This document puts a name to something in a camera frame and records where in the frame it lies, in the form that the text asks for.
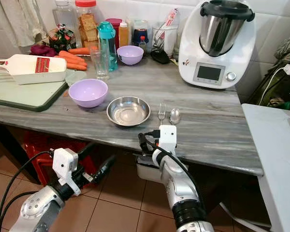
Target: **cutting board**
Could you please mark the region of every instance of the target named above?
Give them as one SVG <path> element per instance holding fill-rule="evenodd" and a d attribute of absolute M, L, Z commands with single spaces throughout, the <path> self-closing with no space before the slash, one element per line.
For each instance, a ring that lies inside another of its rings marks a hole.
<path fill-rule="evenodd" d="M 65 81 L 18 85 L 0 72 L 0 105 L 40 112 L 48 109 L 67 88 Z"/>

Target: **red lid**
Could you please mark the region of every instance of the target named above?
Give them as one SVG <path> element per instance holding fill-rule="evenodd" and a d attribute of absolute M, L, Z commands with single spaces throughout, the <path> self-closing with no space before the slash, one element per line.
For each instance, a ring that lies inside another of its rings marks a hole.
<path fill-rule="evenodd" d="M 108 18 L 106 19 L 107 22 L 110 22 L 113 26 L 119 26 L 119 24 L 122 22 L 122 19 L 120 18 Z"/>
<path fill-rule="evenodd" d="M 75 5 L 80 7 L 92 7 L 96 6 L 96 0 L 75 0 Z"/>

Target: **gray marble countertop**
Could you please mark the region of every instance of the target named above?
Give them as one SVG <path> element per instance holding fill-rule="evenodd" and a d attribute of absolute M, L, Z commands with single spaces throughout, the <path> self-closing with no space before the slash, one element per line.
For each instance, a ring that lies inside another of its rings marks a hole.
<path fill-rule="evenodd" d="M 88 63 L 87 76 L 94 78 Z M 181 112 L 176 149 L 181 159 L 263 175 L 235 88 L 209 90 L 192 86 L 180 77 L 177 66 L 161 65 L 150 58 L 134 66 L 119 65 L 106 83 L 108 96 L 96 108 L 80 108 L 63 94 L 48 110 L 39 113 L 0 105 L 0 123 L 140 151 L 137 135 L 158 128 L 157 113 L 163 102 L 168 110 L 179 108 Z M 121 96 L 145 100 L 152 110 L 149 119 L 133 128 L 112 123 L 106 108 Z"/>

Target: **carrot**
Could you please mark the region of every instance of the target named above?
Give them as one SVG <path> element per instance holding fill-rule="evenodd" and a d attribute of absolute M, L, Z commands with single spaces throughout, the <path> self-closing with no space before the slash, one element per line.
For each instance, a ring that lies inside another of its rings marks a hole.
<path fill-rule="evenodd" d="M 72 63 L 67 63 L 67 68 L 68 69 L 77 69 L 77 70 L 83 70 L 86 71 L 87 67 L 80 65 L 80 64 L 72 64 Z"/>
<path fill-rule="evenodd" d="M 77 56 L 75 56 L 75 55 L 73 55 L 73 54 L 71 54 L 69 52 L 66 52 L 66 51 L 60 51 L 59 55 L 62 56 L 62 57 L 77 59 L 79 61 L 85 62 L 85 60 L 83 58 L 77 57 Z"/>
<path fill-rule="evenodd" d="M 87 66 L 87 63 L 86 62 L 82 62 L 82 61 L 78 61 L 76 59 L 72 59 L 72 58 L 68 58 L 68 57 L 62 57 L 62 56 L 55 56 L 57 58 L 63 58 L 66 60 L 67 63 L 71 63 L 71 64 L 80 64 L 80 65 L 83 65 L 83 66 Z"/>
<path fill-rule="evenodd" d="M 71 54 L 74 54 L 74 55 L 90 55 L 88 47 L 69 49 L 68 52 L 70 52 Z"/>

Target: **metal bowl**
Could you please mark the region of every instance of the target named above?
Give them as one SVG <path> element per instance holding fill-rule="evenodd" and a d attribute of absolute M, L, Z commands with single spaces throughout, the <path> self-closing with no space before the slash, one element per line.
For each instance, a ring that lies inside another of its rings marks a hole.
<path fill-rule="evenodd" d="M 120 97 L 108 105 L 106 112 L 112 122 L 120 126 L 132 127 L 148 119 L 150 107 L 140 98 Z"/>

